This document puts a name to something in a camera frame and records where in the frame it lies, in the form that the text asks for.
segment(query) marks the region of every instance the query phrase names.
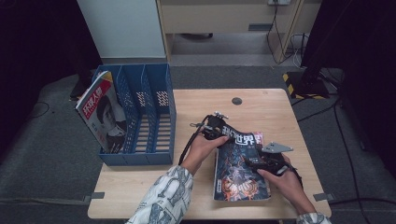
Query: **patterned sleeve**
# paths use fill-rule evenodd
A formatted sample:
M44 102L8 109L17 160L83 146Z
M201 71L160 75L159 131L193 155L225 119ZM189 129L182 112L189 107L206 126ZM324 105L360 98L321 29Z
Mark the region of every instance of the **patterned sleeve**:
M151 186L126 224L180 223L189 208L191 191L192 175L181 166L173 166Z
M307 213L297 217L297 224L331 224L328 217L321 213Z

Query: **red magazine cover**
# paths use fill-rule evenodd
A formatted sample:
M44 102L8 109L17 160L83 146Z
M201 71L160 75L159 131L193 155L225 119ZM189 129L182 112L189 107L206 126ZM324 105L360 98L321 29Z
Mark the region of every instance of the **red magazine cover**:
M76 110L105 153L122 153L126 119L118 103L111 73L99 73L78 100Z

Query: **person's left hand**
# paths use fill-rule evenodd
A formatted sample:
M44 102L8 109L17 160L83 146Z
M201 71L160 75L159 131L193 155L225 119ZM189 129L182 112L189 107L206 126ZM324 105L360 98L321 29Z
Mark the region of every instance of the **person's left hand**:
M189 154L181 163L181 166L189 170L192 175L195 175L202 162L213 149L223 145L228 139L228 136L222 136L214 140L207 140L199 133L192 141Z

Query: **open magazine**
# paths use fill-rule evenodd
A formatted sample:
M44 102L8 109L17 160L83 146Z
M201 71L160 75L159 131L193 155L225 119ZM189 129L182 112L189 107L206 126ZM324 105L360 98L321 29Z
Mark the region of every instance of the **open magazine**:
M268 182L247 167L243 159L259 157L257 144L262 144L262 133L240 133L234 142L217 149L214 200L236 202L271 197Z
M76 110L100 143L104 153L122 153L127 132L111 73L104 71L78 100Z

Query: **black cable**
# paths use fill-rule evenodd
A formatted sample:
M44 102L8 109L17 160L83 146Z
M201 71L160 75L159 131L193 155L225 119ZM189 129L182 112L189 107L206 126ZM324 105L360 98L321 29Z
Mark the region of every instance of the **black cable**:
M318 77L320 77L321 79L323 79L326 82L330 83L337 91L341 87L341 84L337 80L334 80L332 77L326 77L326 75L324 75L324 73L321 72L321 69L319 71L319 76Z
M334 78L334 80L336 80L338 83L343 83L344 82L344 77L345 77L345 72L344 71L343 71L343 74L341 76L341 79L338 79L337 77L334 76L334 74L330 71L329 68L326 68L326 69L327 69L327 72L330 74L330 76L332 78Z
M359 208L361 209L361 214L363 215L365 221L367 223L370 223L369 219L366 216L366 213L364 212L363 205L361 204L361 194L359 193L358 181L357 181L356 175L355 175L355 168L353 167L353 162L352 162L352 159L351 159L351 156L350 156L350 153L349 153L349 149L347 147L347 141L346 141L346 139L344 137L344 133L343 133L343 130L341 128L341 125L340 125L340 122L339 122L339 119L338 119L338 116L337 116L336 104L333 105L333 111L334 111L335 121L336 121L337 126L338 126L338 131L341 134L341 137L342 137L342 140L343 140L343 143L344 143L344 147L346 149L346 154L347 154L347 157L348 157L348 160L349 160L349 165L350 165L350 169L351 169L351 172L352 172L353 183L354 183L355 190L356 190L356 196L357 196L357 201L358 201L358 204L359 204Z
M340 97L338 97L338 99L337 99L331 106L329 106L329 107L327 107L327 108L324 108L324 109L320 110L320 111L317 112L317 113L314 113L314 114L311 114L311 115L309 115L309 116L306 116L306 117L304 117L304 118L302 118L302 119L298 119L297 122L301 122L301 121L304 121L304 120L306 120L306 119L310 119L310 118L312 118L312 117L314 117L314 116L316 116L316 115L319 115L319 114L322 114L322 113L324 113L324 112L326 112L326 111L331 110L332 107L335 106L335 105L338 103L339 100L340 100Z
M181 165L181 163L184 161L184 157L186 156L187 152L189 151L189 148L191 146L191 143L194 141L195 137L198 135L198 133L201 131L202 126L205 125L205 121L209 118L209 115L207 115L201 122L200 125L197 125L197 130L195 133L192 134L190 137L189 142L186 144L186 146L183 149L183 152L181 152L180 158L178 159L178 165Z
M43 105L46 105L46 106L47 106L46 111L44 111L43 113L41 113L41 114L39 114L39 115L29 117L29 118L26 119L26 121L27 121L27 120L30 120L30 119L40 118L41 116L43 116L43 115L47 114L47 112L49 112L49 110L50 110L50 105L49 105L48 103L38 101L36 104L43 104Z
M297 49L297 48L294 47L293 38L294 38L295 36L297 36L297 35L299 35L299 34L296 34L296 35L292 35L292 36L291 36L291 38L290 38L291 47L287 47L287 49L291 49L291 53L292 53L292 54L294 54L296 51L300 51L300 53L302 53L302 52L306 49L305 46L301 46L299 49Z
M377 198L359 198L359 199L348 199L343 201L329 202L329 205L338 205L341 203L355 203L357 200L367 201L367 202L379 202L379 203L390 203L396 205L395 201L387 200L387 199L377 199Z
M304 42L305 42L305 33L303 33L303 38L301 39L301 51L300 51L301 60L303 60L303 56L304 56L304 53L303 53Z
M291 104L291 106L297 105L298 103L300 103L300 102L302 102L302 101L304 101L304 100L306 100L306 98L304 98L304 99L301 99L301 100L299 100L299 101L297 101L297 102L295 102L295 103Z
M275 8L275 15L274 15L274 18L273 18L273 21L272 21L272 24L271 24L271 29L268 31L267 36L266 36L266 39L267 39L268 49L271 51L271 55L273 56L273 59L274 59L275 63L276 63L276 64L281 64L281 63L285 62L289 57L291 57L291 56L293 55L293 53L292 53L291 55L289 55L289 56L286 56L285 53L283 53L283 52L284 52L284 49L283 49L283 46L282 46L282 40L281 40L281 38L280 38L280 33L279 33L279 31L277 30L277 25L276 25L277 0L275 0L274 8ZM283 55L283 57L284 57L284 59L283 59L282 62L277 62L277 61L276 61L275 55L274 55L274 53L273 53L273 51L272 51L272 49L271 49L271 46L270 46L269 34L271 33L272 27L274 27L274 26L275 26L276 33L277 33L277 38L279 39L280 47L281 47L281 49L282 49L282 55Z

